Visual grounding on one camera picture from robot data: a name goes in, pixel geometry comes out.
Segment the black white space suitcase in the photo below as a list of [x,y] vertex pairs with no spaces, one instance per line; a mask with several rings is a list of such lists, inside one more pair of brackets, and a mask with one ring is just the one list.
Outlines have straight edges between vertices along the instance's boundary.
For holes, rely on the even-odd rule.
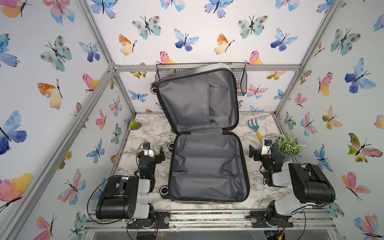
[[245,201],[250,181],[241,140],[233,132],[240,116],[229,66],[216,63],[172,73],[153,86],[176,133],[168,198],[188,204]]

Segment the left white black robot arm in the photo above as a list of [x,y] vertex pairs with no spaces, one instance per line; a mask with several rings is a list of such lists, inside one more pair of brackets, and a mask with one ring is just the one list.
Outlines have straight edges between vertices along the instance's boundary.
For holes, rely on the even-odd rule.
[[98,220],[148,220],[155,221],[154,208],[149,203],[138,201],[138,194],[151,193],[156,179],[156,165],[166,160],[163,148],[159,154],[148,142],[137,153],[138,170],[132,176],[112,176],[106,181],[96,207]]

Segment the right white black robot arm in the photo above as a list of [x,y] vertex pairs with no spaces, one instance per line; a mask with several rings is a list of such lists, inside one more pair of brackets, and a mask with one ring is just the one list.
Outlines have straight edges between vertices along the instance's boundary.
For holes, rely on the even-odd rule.
[[265,185],[293,188],[284,198],[269,203],[267,215],[270,218],[292,216],[307,206],[324,207],[336,199],[335,189],[319,166],[289,163],[288,169],[282,170],[285,157],[276,145],[264,144],[260,150],[249,145],[249,157],[262,163],[260,172]]

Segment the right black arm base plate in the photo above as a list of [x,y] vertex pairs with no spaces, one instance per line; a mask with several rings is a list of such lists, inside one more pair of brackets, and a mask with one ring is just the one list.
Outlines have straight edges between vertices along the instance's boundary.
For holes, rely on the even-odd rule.
[[276,213],[264,211],[251,211],[246,220],[250,221],[253,228],[293,228],[292,216],[281,216]]

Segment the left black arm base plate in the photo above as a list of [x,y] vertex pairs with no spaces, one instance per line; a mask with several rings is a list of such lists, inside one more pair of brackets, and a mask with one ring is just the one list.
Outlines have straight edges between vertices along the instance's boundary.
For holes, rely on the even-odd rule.
[[171,221],[169,212],[150,212],[146,219],[130,220],[127,229],[168,229]]

